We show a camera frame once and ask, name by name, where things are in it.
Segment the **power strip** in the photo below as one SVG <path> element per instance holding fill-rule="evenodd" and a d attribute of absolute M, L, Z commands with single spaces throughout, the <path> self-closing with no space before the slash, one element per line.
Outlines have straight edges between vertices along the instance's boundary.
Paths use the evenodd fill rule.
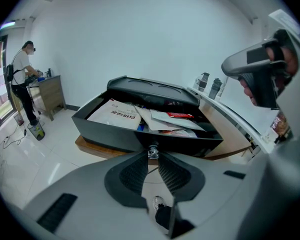
<path fill-rule="evenodd" d="M 4 144 L 7 144 L 8 141 L 9 141 L 9 139 L 10 139 L 10 136 L 5 137 L 5 139 L 3 140 L 3 143 L 4 143 Z"/>

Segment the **white t-shirt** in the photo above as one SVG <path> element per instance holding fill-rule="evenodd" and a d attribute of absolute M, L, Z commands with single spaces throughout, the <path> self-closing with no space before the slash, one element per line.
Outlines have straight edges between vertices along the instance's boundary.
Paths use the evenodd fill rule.
<path fill-rule="evenodd" d="M 30 66 L 29 56 L 25 51 L 20 51 L 14 58 L 13 61 L 13 72 L 18 71 L 13 75 L 12 85 L 21 85 L 26 80 L 26 71 L 25 67 Z"/>

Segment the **paper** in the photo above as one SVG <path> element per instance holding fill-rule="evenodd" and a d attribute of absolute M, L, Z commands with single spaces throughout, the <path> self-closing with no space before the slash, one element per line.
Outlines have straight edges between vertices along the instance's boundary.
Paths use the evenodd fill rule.
<path fill-rule="evenodd" d="M 171 118 L 194 118 L 194 116 L 190 114 L 172 113 L 172 112 L 167 112 L 167 114 Z"/>
<path fill-rule="evenodd" d="M 110 99 L 89 118 L 89 121 L 136 130 L 141 122 L 141 116 L 132 105 Z"/>
<path fill-rule="evenodd" d="M 149 129 L 151 131 L 173 131 L 173 130 L 184 130 L 185 128 L 174 125 L 168 122 L 160 121 L 157 119 L 153 119 L 151 117 L 151 112 L 149 109 L 145 108 L 139 108 L 135 106 L 135 109 L 138 111 L 138 113 L 142 116 L 143 120 L 146 122 L 146 124 L 149 126 Z"/>
<path fill-rule="evenodd" d="M 151 116 L 153 119 L 157 119 L 157 120 L 164 121 L 164 122 L 167 122 L 170 124 L 174 124 L 177 126 L 182 126 L 182 127 L 186 127 L 186 128 L 190 128 L 190 129 L 194 129 L 194 130 L 205 131 L 199 125 L 195 124 L 194 122 L 192 122 L 188 119 L 173 118 L 173 117 L 170 117 L 165 112 L 160 112 L 160 111 L 156 111 L 156 110 L 152 110 L 152 109 L 150 109 L 150 112 L 151 112 Z"/>

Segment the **bottle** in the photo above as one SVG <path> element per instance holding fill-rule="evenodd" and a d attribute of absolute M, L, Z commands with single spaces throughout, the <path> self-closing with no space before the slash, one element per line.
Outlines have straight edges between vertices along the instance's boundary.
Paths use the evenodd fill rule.
<path fill-rule="evenodd" d="M 220 81 L 220 79 L 219 78 L 214 79 L 213 84 L 211 86 L 211 91 L 209 93 L 210 99 L 214 100 L 216 98 L 216 95 L 220 91 L 221 86 L 222 86 L 222 82 Z"/>
<path fill-rule="evenodd" d="M 199 75 L 199 76 L 195 79 L 194 84 L 193 84 L 193 89 L 196 89 L 196 90 L 199 89 L 200 80 L 201 80 L 201 75 Z"/>
<path fill-rule="evenodd" d="M 200 80 L 199 87 L 198 87 L 198 90 L 200 92 L 203 92 L 205 90 L 210 74 L 209 73 L 203 73 L 202 75 L 203 76 L 202 76 L 202 79 Z"/>

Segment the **wooden cabinet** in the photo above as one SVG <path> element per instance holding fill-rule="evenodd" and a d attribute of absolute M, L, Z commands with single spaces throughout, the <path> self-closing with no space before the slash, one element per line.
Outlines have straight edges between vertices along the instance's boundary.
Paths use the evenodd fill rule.
<path fill-rule="evenodd" d="M 51 121 L 54 120 L 52 110 L 61 105 L 66 110 L 66 103 L 62 91 L 60 75 L 30 84 L 28 87 L 32 96 L 33 106 L 40 112 L 47 112 Z"/>

